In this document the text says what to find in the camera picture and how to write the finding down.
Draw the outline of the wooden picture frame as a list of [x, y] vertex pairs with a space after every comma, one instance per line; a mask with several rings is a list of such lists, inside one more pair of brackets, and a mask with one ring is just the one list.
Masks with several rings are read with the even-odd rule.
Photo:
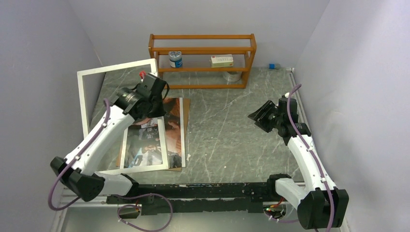
[[[120, 94], [113, 96], [109, 100], [105, 100], [105, 115], [100, 119], [97, 126], [93, 129], [89, 127], [86, 107], [86, 92], [84, 88], [83, 77], [85, 75], [93, 75], [98, 73], [106, 73], [115, 70], [121, 70], [132, 67], [139, 67], [149, 65], [151, 68], [150, 74], [157, 75], [158, 67], [154, 58], [144, 59], [134, 62], [122, 63], [118, 65], [111, 65], [100, 67], [96, 69], [89, 69], [78, 71], [78, 91], [80, 99], [80, 109], [83, 127], [84, 140], [79, 147], [75, 148], [73, 152], [66, 156], [68, 161], [74, 161], [73, 168], [79, 168], [82, 174], [92, 175], [97, 171], [97, 168], [104, 158], [109, 148], [114, 141], [123, 135], [125, 131], [134, 123], [135, 119], [130, 115], [132, 106], [138, 100], [134, 98], [131, 90], [123, 90]], [[131, 173], [129, 171], [107, 170], [105, 174], [120, 174]]]

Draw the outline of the printed photo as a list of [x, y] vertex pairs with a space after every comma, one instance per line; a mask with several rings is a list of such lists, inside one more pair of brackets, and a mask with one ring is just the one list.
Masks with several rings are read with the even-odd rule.
[[[183, 112], [182, 98], [164, 100], [164, 132], [167, 148], [167, 159], [171, 170], [180, 171], [183, 167], [184, 151], [182, 150]], [[127, 145], [124, 157], [124, 168], [158, 166], [163, 163], [160, 142], [160, 131], [157, 118], [147, 118], [133, 123], [127, 133]]]

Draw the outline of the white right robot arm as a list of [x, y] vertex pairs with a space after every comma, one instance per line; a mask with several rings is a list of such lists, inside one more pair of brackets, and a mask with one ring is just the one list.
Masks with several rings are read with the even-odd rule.
[[268, 100], [248, 117], [265, 132], [277, 130], [293, 154], [305, 183], [301, 187], [287, 174], [273, 174], [268, 179], [267, 197], [273, 201], [280, 197], [287, 200], [304, 229], [341, 227], [349, 195], [336, 186], [324, 169], [307, 124], [298, 121], [297, 100], [285, 96], [277, 104]]

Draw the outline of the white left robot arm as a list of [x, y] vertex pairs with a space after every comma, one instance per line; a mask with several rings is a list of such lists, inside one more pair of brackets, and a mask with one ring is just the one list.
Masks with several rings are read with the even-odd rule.
[[56, 182], [85, 202], [99, 195], [115, 195], [126, 203], [134, 202], [139, 186], [134, 179], [123, 173], [104, 174], [97, 167], [125, 129], [137, 121], [165, 115], [162, 92], [169, 89], [166, 81], [148, 73], [134, 88], [124, 87], [112, 99], [104, 99], [106, 112], [92, 131], [66, 157], [51, 161]]

